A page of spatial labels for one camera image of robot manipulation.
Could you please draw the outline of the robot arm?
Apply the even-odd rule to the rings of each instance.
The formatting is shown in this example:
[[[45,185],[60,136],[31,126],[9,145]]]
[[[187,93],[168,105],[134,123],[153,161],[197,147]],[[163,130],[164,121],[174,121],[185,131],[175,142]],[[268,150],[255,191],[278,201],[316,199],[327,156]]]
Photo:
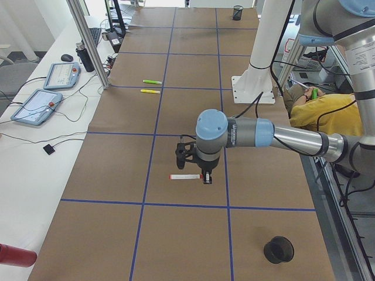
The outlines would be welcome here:
[[[197,119],[194,158],[204,183],[212,182],[222,148],[236,146],[290,149],[374,176],[374,2],[304,1],[299,34],[305,46],[338,44],[345,49],[363,136],[327,135],[207,109]]]

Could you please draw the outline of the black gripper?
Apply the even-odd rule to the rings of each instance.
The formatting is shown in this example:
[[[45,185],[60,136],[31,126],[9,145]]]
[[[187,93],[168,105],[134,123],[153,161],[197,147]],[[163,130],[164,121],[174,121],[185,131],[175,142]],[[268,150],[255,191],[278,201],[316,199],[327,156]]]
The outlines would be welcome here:
[[[201,158],[197,158],[197,165],[201,168],[203,173],[203,183],[212,184],[212,170],[219,164],[219,158],[213,161],[206,161]]]

